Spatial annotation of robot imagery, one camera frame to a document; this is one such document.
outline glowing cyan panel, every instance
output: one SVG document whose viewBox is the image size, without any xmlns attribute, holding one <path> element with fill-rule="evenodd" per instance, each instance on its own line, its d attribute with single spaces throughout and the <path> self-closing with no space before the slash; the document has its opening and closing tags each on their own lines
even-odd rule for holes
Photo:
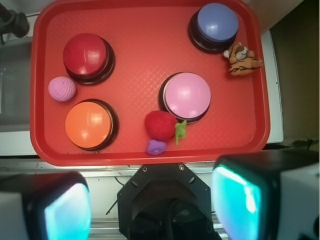
<svg viewBox="0 0 320 240">
<path fill-rule="evenodd" d="M 216 215 L 233 240 L 259 239 L 261 190 L 242 176 L 219 165 L 212 173 Z"/>
<path fill-rule="evenodd" d="M 85 240 L 91 226 L 91 200 L 88 188 L 76 183 L 44 209 L 49 240 Z"/>
</svg>

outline tiger plush toy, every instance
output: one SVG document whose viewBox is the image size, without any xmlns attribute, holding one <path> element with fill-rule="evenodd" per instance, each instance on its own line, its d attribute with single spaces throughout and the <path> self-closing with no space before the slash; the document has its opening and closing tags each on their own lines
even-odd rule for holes
<svg viewBox="0 0 320 240">
<path fill-rule="evenodd" d="M 241 43 L 232 45 L 228 50 L 224 51 L 223 56 L 229 59 L 231 64 L 229 73 L 233 76 L 250 74 L 264 65 L 261 59 L 255 58 L 253 51 L 248 50 Z"/>
</svg>

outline red tray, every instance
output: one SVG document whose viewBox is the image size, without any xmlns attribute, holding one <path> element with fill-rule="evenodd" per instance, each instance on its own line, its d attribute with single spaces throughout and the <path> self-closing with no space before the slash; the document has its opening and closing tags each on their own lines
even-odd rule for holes
<svg viewBox="0 0 320 240">
<path fill-rule="evenodd" d="M 256 17 L 240 0 L 214 0 L 235 11 L 241 42 L 263 58 Z M 218 156 L 261 150 L 270 131 L 265 69 L 244 77 L 228 74 L 220 54 L 193 46 L 188 37 L 192 15 L 210 0 L 58 0 L 38 17 L 32 43 L 30 131 L 38 155 L 56 166 L 136 165 L 214 161 Z M 76 84 L 68 102 L 53 100 L 48 84 L 68 76 L 63 49 L 76 34 L 93 33 L 112 46 L 112 75 L 94 86 Z M 145 153 L 149 137 L 144 118 L 158 110 L 158 92 L 174 73 L 192 72 L 211 89 L 207 114 L 187 126 L 187 137 L 158 156 Z M 101 99 L 117 112 L 116 140 L 99 152 L 75 146 L 65 132 L 68 111 L 85 99 Z"/>
</svg>

